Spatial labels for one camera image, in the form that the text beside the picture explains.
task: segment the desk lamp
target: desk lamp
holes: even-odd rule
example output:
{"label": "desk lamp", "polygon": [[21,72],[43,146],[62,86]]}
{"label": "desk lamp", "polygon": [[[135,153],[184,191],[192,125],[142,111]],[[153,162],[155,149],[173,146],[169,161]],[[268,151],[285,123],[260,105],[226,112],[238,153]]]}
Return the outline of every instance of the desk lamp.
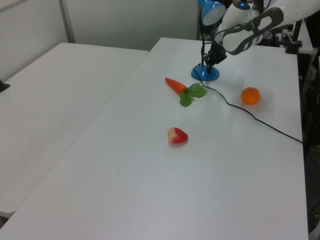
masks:
{"label": "desk lamp", "polygon": [[[199,17],[200,31],[202,30],[202,24],[205,26],[213,25],[216,22],[218,22],[226,12],[225,5],[223,5],[218,1],[198,0],[198,4],[201,7],[201,12]],[[197,80],[200,80],[199,79],[200,77],[202,81],[212,81],[217,79],[220,74],[216,68],[212,67],[212,65],[210,64],[204,65],[204,49],[205,49],[205,43],[204,43],[204,39],[202,39],[201,65],[196,66],[191,71],[191,76]]]}

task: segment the blue lamp base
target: blue lamp base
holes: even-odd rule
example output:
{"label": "blue lamp base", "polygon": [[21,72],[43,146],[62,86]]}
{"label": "blue lamp base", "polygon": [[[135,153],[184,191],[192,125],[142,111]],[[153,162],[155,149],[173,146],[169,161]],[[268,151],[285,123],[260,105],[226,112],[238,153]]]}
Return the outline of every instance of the blue lamp base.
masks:
{"label": "blue lamp base", "polygon": [[207,66],[203,65],[203,66],[196,66],[194,69],[192,69],[191,76],[194,79],[201,80],[201,81],[213,81],[220,76],[220,73],[218,69],[214,67],[211,68],[211,72],[208,72]]}

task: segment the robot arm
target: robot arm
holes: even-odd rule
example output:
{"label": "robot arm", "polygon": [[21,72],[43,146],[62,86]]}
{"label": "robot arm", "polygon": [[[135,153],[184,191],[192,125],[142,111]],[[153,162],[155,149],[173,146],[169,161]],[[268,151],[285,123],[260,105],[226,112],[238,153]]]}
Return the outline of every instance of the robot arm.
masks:
{"label": "robot arm", "polygon": [[214,40],[229,54],[237,55],[259,43],[264,32],[304,19],[319,10],[320,0],[277,0],[262,14],[253,17],[246,3],[234,3],[226,11]]}

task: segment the green leaf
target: green leaf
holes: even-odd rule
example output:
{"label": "green leaf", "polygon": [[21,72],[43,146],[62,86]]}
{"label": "green leaf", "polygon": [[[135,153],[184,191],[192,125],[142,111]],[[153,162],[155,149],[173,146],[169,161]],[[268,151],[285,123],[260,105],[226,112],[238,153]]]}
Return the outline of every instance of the green leaf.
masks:
{"label": "green leaf", "polygon": [[184,107],[188,107],[189,105],[192,104],[192,101],[194,101],[194,99],[192,97],[190,97],[186,91],[183,91],[180,94],[180,104]]}
{"label": "green leaf", "polygon": [[199,83],[194,83],[186,89],[186,93],[190,97],[202,98],[204,95],[206,95],[207,90]]}

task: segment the toy fruit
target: toy fruit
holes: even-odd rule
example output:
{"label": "toy fruit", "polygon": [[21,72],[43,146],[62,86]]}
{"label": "toy fruit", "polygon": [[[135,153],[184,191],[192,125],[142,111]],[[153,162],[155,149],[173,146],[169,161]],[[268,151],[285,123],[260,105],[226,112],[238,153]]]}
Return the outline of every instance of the toy fruit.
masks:
{"label": "toy fruit", "polygon": [[182,83],[171,78],[165,78],[165,82],[180,96],[180,104],[188,107],[194,101],[194,98],[202,98],[206,95],[207,90],[199,83],[194,83],[190,87],[186,87]]}
{"label": "toy fruit", "polygon": [[177,127],[170,127],[168,130],[168,140],[173,144],[180,144],[188,140],[188,134]]}
{"label": "toy fruit", "polygon": [[245,104],[256,104],[260,99],[260,92],[254,87],[247,87],[241,93],[241,99]]}

